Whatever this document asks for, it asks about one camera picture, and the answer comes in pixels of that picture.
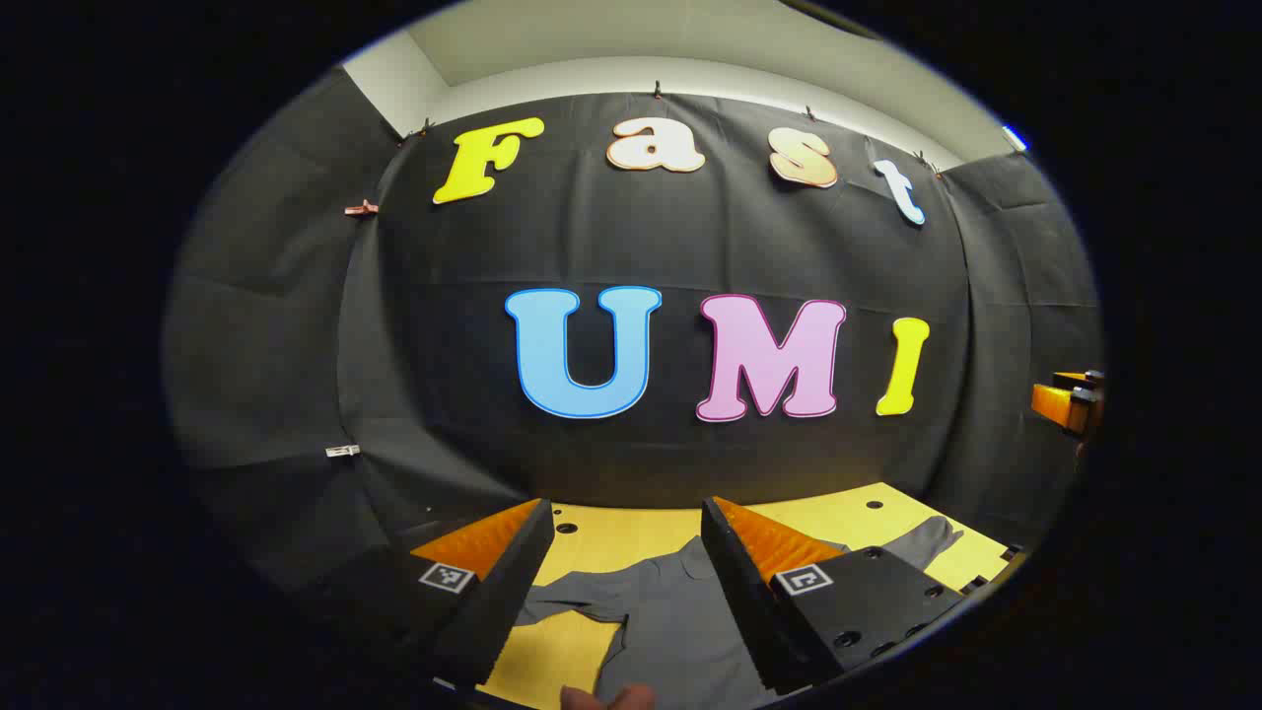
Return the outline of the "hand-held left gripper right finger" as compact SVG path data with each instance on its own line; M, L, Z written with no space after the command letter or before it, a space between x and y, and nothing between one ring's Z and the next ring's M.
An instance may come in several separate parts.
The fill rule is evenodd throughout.
M740 638L777 695L870 665L964 599L880 545L838 551L718 496L702 504L700 536Z

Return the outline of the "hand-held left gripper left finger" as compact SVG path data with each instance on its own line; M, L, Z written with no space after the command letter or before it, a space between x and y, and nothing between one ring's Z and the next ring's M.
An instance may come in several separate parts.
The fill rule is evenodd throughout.
M485 684L554 536L553 504L535 498L374 549L329 574L329 624L394 665Z

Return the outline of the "grey collared shirt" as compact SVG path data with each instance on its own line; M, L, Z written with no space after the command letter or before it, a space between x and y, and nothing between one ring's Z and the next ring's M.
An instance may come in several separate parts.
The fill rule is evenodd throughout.
M936 515L892 542L875 544L928 574L964 533ZM864 549L849 535L843 551ZM726 602L702 536L675 554L649 557L615 573L570 573L528 591L517 626L575 610L616 624L596 678L610 702L627 684L647 684L658 710L756 710L780 697L760 678Z

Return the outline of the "black backdrop cloth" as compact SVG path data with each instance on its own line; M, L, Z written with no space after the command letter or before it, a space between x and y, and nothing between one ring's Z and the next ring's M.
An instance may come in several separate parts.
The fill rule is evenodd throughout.
M883 482L1029 544L1076 477L1029 391L1103 364L1085 247L1023 153L936 179L782 108L641 93L398 148L341 69L213 180L164 328L189 484L284 586L536 496Z

